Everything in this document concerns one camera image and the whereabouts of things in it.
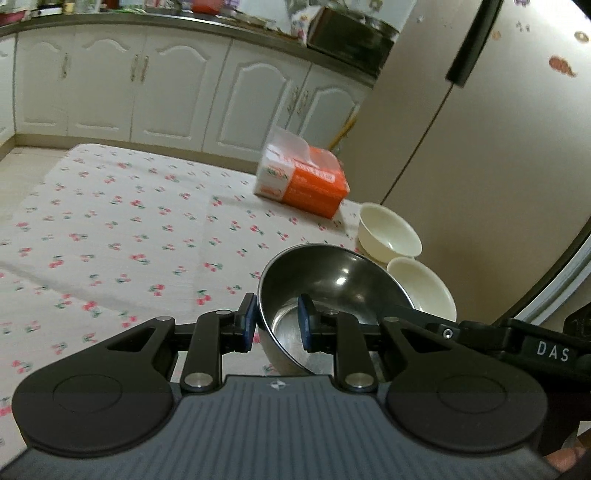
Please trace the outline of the person's hand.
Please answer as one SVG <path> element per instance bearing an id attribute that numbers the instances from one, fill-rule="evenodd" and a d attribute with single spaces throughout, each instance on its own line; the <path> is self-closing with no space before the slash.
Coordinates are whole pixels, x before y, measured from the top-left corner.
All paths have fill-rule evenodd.
<path id="1" fill-rule="evenodd" d="M 545 457 L 548 463 L 564 473 L 575 467 L 586 455 L 590 454 L 590 430 L 580 434 L 572 447 L 563 448 Z"/>

